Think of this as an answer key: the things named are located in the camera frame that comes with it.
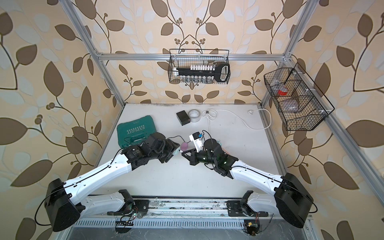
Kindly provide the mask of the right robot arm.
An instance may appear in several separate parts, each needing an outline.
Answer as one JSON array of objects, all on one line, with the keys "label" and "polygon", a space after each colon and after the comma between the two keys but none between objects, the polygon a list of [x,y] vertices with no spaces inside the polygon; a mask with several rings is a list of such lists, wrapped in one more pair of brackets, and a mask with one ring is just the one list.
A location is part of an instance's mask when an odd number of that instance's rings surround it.
[{"label": "right robot arm", "polygon": [[302,229],[311,208],[313,197],[294,175],[271,174],[247,165],[227,154],[214,139],[201,146],[182,152],[190,165],[212,165],[213,171],[223,177],[245,182],[265,193],[264,196],[247,191],[233,210],[253,217],[259,212],[278,214],[286,222]]}]

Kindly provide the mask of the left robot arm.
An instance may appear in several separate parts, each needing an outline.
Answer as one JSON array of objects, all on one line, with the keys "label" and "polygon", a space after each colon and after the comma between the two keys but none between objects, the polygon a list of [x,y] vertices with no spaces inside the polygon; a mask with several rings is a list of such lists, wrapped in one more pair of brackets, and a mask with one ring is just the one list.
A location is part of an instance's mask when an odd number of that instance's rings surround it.
[{"label": "left robot arm", "polygon": [[139,145],[118,150],[112,160],[70,180],[52,181],[46,198],[39,205],[44,207],[53,232],[61,232],[79,219],[107,213],[115,216],[134,215],[135,202],[127,190],[94,196],[92,193],[112,180],[132,172],[150,160],[167,163],[180,152],[180,144],[153,133]]}]

